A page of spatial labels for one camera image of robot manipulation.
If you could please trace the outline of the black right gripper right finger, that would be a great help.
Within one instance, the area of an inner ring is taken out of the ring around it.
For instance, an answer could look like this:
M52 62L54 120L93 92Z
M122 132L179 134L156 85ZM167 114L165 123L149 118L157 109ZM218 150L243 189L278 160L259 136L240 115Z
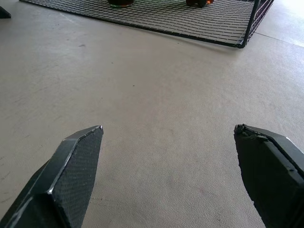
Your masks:
M266 228L304 228L304 152L287 137L234 129L242 181Z

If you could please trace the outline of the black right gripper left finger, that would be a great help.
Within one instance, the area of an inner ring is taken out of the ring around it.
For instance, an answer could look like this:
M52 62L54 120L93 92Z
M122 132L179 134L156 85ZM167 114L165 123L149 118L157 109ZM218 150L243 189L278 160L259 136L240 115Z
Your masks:
M100 125L65 138L29 179L0 228L81 228L95 184Z

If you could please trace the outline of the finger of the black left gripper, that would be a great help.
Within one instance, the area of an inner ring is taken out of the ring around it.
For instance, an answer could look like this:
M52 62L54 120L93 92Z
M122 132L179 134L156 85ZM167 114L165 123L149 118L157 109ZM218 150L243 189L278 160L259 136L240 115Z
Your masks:
M11 14L0 6L0 19L10 19Z

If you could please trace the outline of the plastic cola bottle red cap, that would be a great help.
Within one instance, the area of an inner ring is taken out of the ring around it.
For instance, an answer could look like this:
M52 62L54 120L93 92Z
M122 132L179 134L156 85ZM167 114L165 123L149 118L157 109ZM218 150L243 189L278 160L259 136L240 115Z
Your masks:
M207 0L186 0L186 4L192 7L203 8L207 4Z

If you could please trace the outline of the glass cola bottle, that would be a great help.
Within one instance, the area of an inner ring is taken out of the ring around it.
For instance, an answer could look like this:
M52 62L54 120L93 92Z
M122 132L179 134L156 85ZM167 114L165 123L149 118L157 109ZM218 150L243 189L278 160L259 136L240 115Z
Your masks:
M131 6L134 0L107 0L111 7L124 8Z

